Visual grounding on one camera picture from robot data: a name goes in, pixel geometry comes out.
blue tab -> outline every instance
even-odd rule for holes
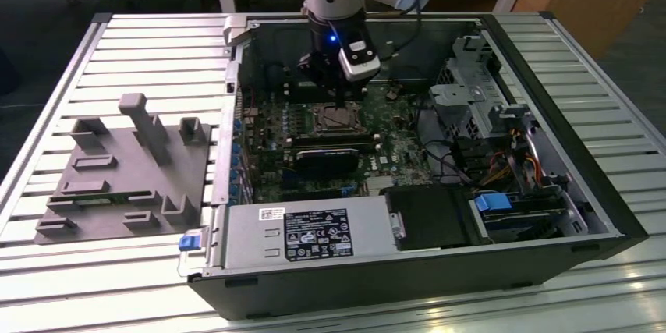
[[[486,193],[475,198],[479,211],[510,210],[513,208],[511,201],[505,193]]]
[[[200,250],[200,236],[183,236],[178,242],[180,251]]]

warning label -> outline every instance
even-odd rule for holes
[[[354,255],[347,210],[284,214],[284,242],[288,261]]]

white table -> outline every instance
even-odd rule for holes
[[[219,124],[230,53],[224,15],[99,17],[0,185],[0,327],[4,331],[627,331],[666,320],[666,141],[557,21],[498,16],[577,134],[635,212],[649,240],[543,285],[271,321],[226,321],[178,274],[179,235],[37,246],[45,199],[73,149],[73,118],[131,126],[116,100],[143,91],[174,124]],[[160,48],[159,56],[152,48]],[[521,91],[505,77],[517,100]],[[210,220],[215,145],[202,224]]]

